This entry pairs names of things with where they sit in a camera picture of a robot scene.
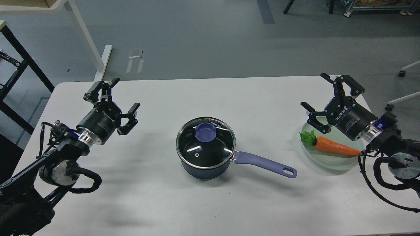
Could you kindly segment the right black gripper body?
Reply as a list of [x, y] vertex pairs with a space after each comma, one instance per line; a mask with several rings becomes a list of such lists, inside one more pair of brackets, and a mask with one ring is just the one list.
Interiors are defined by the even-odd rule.
[[331, 99], [325, 109], [327, 122], [352, 141], [355, 141], [372, 121], [378, 119], [354, 98]]

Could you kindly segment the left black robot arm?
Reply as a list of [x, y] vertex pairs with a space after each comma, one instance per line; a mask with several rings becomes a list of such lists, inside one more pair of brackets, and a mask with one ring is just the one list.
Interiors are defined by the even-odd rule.
[[100, 175], [80, 167], [77, 160], [115, 131], [126, 135], [138, 124], [140, 103], [123, 113], [112, 100], [112, 88], [119, 81], [92, 85], [83, 99], [93, 108], [75, 129], [60, 121], [42, 122], [36, 160], [1, 184], [2, 236], [32, 236], [51, 223], [54, 207], [67, 193], [88, 194], [100, 187]]

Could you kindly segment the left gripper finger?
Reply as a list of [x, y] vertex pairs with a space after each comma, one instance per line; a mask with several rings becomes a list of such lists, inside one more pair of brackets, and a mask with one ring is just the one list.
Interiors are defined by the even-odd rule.
[[94, 106], [111, 104], [112, 88], [120, 81], [120, 78], [114, 78], [109, 82], [98, 81], [84, 94], [83, 99]]
[[139, 107], [140, 107], [140, 103], [134, 103], [127, 113], [124, 113], [124, 114], [121, 113], [115, 116], [116, 120], [117, 119], [121, 120], [123, 118], [128, 119], [128, 122], [125, 125], [117, 127], [116, 130], [119, 135], [128, 134], [138, 124], [138, 120], [136, 119], [136, 115], [137, 115], [136, 112]]

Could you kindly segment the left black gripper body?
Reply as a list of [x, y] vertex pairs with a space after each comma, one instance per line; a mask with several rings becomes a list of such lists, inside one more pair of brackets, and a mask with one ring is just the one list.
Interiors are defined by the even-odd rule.
[[115, 103], [99, 103], [77, 125], [77, 130], [82, 132], [87, 129], [97, 137], [97, 144], [103, 145], [121, 125], [121, 109]]

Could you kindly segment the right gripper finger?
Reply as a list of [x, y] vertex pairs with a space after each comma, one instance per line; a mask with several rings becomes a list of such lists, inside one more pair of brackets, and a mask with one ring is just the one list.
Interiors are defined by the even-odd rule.
[[323, 124], [317, 119], [318, 117], [327, 117], [327, 115], [329, 114], [327, 111], [316, 111], [307, 102], [301, 102], [300, 105], [309, 112], [308, 120], [306, 121], [309, 125], [314, 127], [316, 130], [320, 131], [321, 133], [331, 132], [331, 125], [329, 123]]
[[[363, 86], [361, 86], [357, 81], [355, 81], [350, 75], [341, 75], [334, 77], [326, 73], [321, 73], [320, 76], [333, 85], [333, 101], [338, 102], [339, 105], [344, 105], [345, 103], [349, 103], [350, 101], [355, 102], [356, 98], [359, 95], [366, 92], [366, 89]], [[343, 84], [347, 85], [350, 88], [349, 96], [345, 94]]]

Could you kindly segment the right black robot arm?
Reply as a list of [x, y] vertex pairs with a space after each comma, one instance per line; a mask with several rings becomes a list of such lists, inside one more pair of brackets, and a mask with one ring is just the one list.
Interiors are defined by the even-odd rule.
[[352, 141], [365, 140], [366, 149], [357, 158], [360, 172], [370, 190], [385, 203], [419, 213], [418, 208], [387, 200], [366, 175], [366, 158], [374, 153], [373, 174], [380, 186], [394, 191], [412, 189], [419, 194], [419, 141], [402, 138], [393, 113], [386, 112], [378, 118], [357, 103], [356, 98], [366, 90], [350, 75], [332, 79], [321, 73], [321, 77], [333, 85], [334, 96], [323, 111], [316, 111], [308, 103], [301, 102], [308, 111], [306, 122], [321, 133], [329, 133], [335, 127]]

